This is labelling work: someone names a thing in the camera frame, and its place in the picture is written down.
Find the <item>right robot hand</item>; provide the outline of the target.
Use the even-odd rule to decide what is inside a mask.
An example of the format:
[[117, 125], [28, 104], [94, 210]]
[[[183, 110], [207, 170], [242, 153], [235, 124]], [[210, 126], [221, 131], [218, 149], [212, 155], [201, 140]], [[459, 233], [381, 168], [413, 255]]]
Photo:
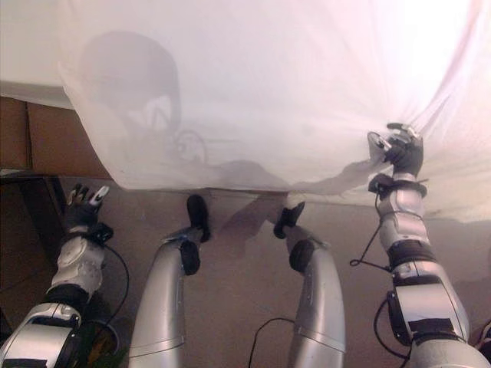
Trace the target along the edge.
[[423, 165], [423, 137], [404, 123], [389, 123], [388, 136], [371, 131], [367, 141], [371, 160], [387, 163], [396, 177], [414, 181]]

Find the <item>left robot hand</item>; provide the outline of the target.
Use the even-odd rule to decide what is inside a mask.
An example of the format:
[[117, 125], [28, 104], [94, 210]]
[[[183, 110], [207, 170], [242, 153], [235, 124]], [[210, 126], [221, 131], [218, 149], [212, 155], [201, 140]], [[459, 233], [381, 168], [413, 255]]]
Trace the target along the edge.
[[76, 184], [68, 193], [66, 209], [64, 210], [64, 228], [67, 232], [86, 232], [97, 224], [98, 212], [109, 186], [101, 186], [97, 191], [89, 194], [89, 188]]

